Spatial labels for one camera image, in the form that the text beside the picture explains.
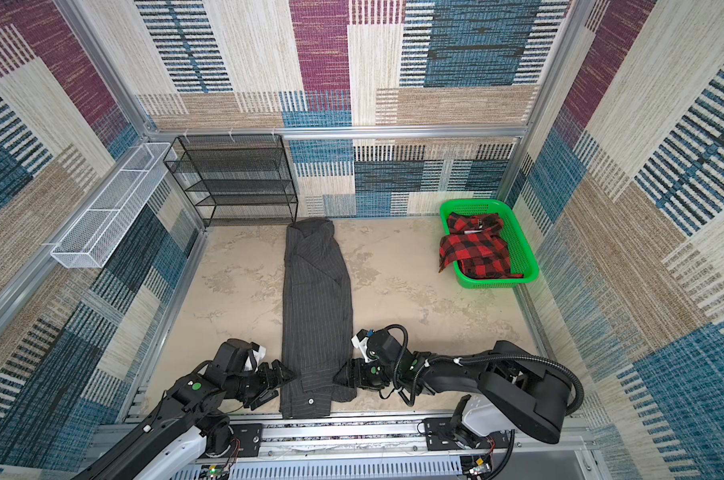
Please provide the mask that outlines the dark grey striped shirt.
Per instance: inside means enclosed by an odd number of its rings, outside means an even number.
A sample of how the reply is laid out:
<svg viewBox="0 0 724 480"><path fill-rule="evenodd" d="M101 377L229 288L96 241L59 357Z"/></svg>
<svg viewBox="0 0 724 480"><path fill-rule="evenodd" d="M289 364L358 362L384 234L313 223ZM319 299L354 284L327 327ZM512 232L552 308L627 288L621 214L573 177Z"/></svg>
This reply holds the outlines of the dark grey striped shirt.
<svg viewBox="0 0 724 480"><path fill-rule="evenodd" d="M280 412L289 419L331 414L332 404L357 397L334 382L353 355L350 275L327 218L288 226L283 285L282 362L297 379L282 388Z"/></svg>

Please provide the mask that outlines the green plastic basket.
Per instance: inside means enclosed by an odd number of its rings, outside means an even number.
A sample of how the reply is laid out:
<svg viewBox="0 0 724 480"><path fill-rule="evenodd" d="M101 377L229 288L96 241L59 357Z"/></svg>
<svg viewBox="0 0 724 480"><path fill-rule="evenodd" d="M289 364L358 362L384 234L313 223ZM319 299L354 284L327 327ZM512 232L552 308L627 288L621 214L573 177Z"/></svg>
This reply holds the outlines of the green plastic basket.
<svg viewBox="0 0 724 480"><path fill-rule="evenodd" d="M459 265L451 269L457 282L466 289L514 288L517 285L531 283L539 276L539 265L532 248L511 208L504 202L494 199L451 199L439 209L443 230L449 234L448 219L451 214L464 217L497 214L503 221L500 237L506 242L510 254L511 277L476 279L465 274Z"/></svg>

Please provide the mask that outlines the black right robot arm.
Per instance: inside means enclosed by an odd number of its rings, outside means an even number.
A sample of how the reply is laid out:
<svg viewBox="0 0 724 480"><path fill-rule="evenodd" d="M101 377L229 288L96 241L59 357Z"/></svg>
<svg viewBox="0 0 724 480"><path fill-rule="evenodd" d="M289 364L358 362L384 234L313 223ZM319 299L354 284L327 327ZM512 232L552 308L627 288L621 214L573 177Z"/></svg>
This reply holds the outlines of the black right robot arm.
<svg viewBox="0 0 724 480"><path fill-rule="evenodd" d="M394 337L398 328L359 331L352 344L361 355L336 372L334 383L377 392L391 387L408 406L421 395L462 393L443 432L462 448L515 431L556 444L566 416L585 400L584 386L569 368L510 341L465 356L412 352L407 338Z"/></svg>

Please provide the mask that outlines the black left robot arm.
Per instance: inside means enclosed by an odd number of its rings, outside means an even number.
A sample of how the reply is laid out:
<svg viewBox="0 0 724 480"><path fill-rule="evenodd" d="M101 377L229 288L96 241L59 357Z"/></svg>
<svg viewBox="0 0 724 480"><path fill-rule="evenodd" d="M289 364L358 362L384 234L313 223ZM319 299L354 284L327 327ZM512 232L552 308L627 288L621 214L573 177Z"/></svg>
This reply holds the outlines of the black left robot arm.
<svg viewBox="0 0 724 480"><path fill-rule="evenodd" d="M234 452L227 399L255 410L275 399L297 375L278 360L262 360L265 349L231 338L167 390L149 415L76 475L78 479L168 479L192 461Z"/></svg>

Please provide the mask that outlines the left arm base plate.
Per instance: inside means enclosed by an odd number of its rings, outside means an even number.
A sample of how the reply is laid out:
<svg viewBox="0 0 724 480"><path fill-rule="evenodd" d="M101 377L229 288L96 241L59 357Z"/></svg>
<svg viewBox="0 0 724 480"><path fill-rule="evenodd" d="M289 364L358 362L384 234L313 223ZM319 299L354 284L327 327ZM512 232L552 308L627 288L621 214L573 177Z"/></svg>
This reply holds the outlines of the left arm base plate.
<svg viewBox="0 0 724 480"><path fill-rule="evenodd" d="M219 427L207 437L207 458L255 458L260 453L262 423L230 424Z"/></svg>

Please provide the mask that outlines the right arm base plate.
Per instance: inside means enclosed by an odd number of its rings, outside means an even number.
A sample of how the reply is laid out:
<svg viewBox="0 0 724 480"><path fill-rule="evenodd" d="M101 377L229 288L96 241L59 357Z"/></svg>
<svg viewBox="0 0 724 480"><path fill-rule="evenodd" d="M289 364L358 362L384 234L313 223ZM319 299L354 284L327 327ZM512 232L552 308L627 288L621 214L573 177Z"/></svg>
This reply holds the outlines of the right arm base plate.
<svg viewBox="0 0 724 480"><path fill-rule="evenodd" d="M429 451L505 449L510 440L508 432L480 437L461 425L453 426L449 417L427 417L419 430L426 437Z"/></svg>

